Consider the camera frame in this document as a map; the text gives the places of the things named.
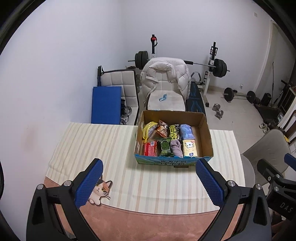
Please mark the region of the red snack packet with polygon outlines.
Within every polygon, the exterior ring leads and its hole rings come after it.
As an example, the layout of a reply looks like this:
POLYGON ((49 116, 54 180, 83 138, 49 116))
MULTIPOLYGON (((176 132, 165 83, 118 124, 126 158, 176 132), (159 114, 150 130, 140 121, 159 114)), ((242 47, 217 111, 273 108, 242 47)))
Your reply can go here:
POLYGON ((158 141, 151 141, 144 143, 144 156, 149 157, 158 157, 159 156, 159 148, 158 141))

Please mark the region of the cat sticker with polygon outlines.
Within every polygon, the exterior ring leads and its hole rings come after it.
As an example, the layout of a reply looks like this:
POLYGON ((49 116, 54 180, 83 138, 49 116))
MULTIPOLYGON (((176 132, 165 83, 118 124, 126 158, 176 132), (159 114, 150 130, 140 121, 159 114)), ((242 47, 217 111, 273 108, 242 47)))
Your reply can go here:
POLYGON ((102 197, 105 197, 109 200, 109 192, 112 184, 113 182, 111 180, 104 181, 102 178, 100 178, 95 184, 95 187, 88 198, 88 202, 99 206, 101 204, 102 197))

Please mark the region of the small chrome dumbbell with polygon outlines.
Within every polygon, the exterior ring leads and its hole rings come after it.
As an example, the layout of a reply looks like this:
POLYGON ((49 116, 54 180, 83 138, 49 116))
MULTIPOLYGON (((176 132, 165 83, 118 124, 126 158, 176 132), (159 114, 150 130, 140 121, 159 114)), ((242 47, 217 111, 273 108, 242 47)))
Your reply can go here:
POLYGON ((222 119, 223 115, 224 115, 224 111, 222 111, 222 109, 216 111, 215 113, 215 117, 217 117, 219 120, 222 119))

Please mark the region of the yellow cartoon tissue pack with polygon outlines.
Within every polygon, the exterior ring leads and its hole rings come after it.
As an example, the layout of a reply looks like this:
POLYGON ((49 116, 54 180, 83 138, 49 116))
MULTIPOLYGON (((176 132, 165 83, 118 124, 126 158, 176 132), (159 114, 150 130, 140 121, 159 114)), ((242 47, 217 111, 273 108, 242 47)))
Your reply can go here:
POLYGON ((183 140, 183 156, 198 157, 195 140, 183 140))

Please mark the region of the floor barbell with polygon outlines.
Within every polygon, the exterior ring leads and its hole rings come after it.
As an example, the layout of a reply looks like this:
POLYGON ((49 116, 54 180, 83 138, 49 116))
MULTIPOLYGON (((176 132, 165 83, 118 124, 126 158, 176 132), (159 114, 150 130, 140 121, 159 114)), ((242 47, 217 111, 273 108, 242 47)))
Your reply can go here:
POLYGON ((256 96, 255 92, 248 91, 247 94, 243 94, 243 93, 238 93, 237 90, 234 90, 230 87, 227 87, 224 89, 223 97, 227 102, 231 102, 235 97, 243 97, 243 98, 246 98, 246 100, 250 104, 259 104, 260 103, 260 99, 259 99, 259 97, 256 96))

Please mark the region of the striped table cloth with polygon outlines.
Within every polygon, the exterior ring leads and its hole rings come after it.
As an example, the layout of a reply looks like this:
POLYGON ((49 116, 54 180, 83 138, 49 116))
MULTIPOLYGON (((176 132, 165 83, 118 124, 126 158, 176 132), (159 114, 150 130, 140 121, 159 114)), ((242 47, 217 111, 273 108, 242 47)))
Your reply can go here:
POLYGON ((46 176, 57 184, 73 180, 99 158, 103 180, 112 181, 107 206, 151 214, 195 214, 217 210, 195 167, 142 165, 134 156, 137 127, 70 123, 46 176))

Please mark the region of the blue tissue pack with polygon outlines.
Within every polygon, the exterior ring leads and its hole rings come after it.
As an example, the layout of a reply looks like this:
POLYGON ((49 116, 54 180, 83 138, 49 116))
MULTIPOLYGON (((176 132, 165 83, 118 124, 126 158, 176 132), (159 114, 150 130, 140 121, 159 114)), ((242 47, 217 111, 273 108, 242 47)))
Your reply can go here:
POLYGON ((194 140, 194 134, 192 128, 188 124, 181 124, 180 125, 180 136, 182 140, 194 140))

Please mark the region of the blue printed cardboard box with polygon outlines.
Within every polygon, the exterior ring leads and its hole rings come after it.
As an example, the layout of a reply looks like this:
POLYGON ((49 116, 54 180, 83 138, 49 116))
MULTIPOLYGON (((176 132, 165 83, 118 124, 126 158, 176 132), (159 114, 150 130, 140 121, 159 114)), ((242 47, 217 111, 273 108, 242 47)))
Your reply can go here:
POLYGON ((213 156, 212 139, 203 113, 144 110, 134 156, 139 164, 192 166, 213 156))

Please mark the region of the black shoe shine wipes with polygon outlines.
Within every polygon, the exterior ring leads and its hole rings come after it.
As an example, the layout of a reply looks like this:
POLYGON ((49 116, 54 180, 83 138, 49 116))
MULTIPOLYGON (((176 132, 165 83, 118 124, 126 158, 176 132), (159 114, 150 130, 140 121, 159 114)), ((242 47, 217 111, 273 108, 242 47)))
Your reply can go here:
POLYGON ((180 140, 181 139, 179 124, 169 125, 169 138, 171 140, 180 140))

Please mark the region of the white squat rack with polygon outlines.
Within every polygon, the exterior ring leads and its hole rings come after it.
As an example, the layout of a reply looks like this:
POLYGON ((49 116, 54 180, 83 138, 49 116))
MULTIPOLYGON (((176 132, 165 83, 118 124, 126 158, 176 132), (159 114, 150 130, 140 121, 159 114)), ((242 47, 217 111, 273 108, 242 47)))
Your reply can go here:
POLYGON ((206 94, 207 94, 207 91, 208 91, 212 71, 215 68, 214 60, 215 60, 215 57, 216 57, 216 54, 217 54, 217 50, 218 50, 218 48, 216 46, 216 42, 214 41, 213 45, 211 46, 211 49, 210 49, 209 60, 208 60, 207 64, 201 64, 201 63, 197 63, 197 62, 194 62, 194 61, 188 61, 188 60, 184 61, 187 65, 201 65, 201 66, 206 67, 206 71, 204 73, 203 78, 201 77, 201 75, 200 75, 200 73, 198 71, 194 71, 191 74, 191 78, 192 78, 192 82, 196 83, 196 85, 197 85, 197 87, 199 89, 199 92, 201 94, 202 100, 204 102, 204 105, 207 108, 209 107, 209 102, 208 102, 208 99, 206 97, 206 94), (196 73, 199 76, 199 81, 193 79, 193 76, 196 73))

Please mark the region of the green wipes packet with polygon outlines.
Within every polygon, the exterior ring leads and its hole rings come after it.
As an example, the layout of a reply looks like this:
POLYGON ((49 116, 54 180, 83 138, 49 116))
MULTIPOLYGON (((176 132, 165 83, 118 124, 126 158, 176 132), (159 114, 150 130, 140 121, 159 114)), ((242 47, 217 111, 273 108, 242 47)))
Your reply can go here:
POLYGON ((160 156, 169 157, 172 155, 171 147, 170 147, 171 138, 162 138, 159 141, 160 144, 160 156))

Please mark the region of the blue foam board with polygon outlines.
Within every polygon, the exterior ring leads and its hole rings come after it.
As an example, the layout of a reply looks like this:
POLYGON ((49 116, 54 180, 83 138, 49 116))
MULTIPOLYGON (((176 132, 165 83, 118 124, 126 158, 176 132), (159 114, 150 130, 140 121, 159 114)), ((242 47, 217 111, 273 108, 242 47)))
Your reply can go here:
POLYGON ((93 87, 92 92, 92 124, 120 124, 121 87, 93 87))

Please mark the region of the blue card on seat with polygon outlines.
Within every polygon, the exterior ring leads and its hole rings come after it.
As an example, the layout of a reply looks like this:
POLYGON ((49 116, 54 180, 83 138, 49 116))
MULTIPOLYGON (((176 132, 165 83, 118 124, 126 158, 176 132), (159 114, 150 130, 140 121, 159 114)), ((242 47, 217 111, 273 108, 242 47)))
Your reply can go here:
POLYGON ((165 101, 167 99, 167 94, 164 94, 161 98, 159 98, 159 101, 165 101))

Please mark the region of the white puffer jacket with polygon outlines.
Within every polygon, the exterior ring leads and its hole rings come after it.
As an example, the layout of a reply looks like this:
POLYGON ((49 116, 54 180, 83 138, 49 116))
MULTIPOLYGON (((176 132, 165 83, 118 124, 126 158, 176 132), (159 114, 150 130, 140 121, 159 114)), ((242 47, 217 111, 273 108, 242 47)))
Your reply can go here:
POLYGON ((177 77, 169 77, 169 73, 167 71, 156 70, 153 75, 148 75, 147 71, 142 70, 140 73, 140 81, 142 84, 142 93, 144 96, 144 105, 146 105, 148 94, 152 93, 158 82, 158 76, 165 75, 168 80, 175 79, 178 84, 178 89, 180 90, 184 101, 189 98, 190 94, 190 86, 191 86, 191 77, 188 68, 188 73, 185 75, 177 76, 177 77))

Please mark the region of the white quilted chair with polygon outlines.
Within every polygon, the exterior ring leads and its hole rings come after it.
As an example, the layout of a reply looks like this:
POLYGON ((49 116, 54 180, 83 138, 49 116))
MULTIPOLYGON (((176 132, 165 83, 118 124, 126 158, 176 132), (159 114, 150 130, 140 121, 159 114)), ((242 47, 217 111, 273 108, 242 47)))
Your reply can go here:
POLYGON ((104 71, 100 65, 97 70, 97 86, 120 86, 121 99, 132 108, 127 125, 136 125, 139 114, 139 98, 136 84, 136 73, 132 69, 104 71))

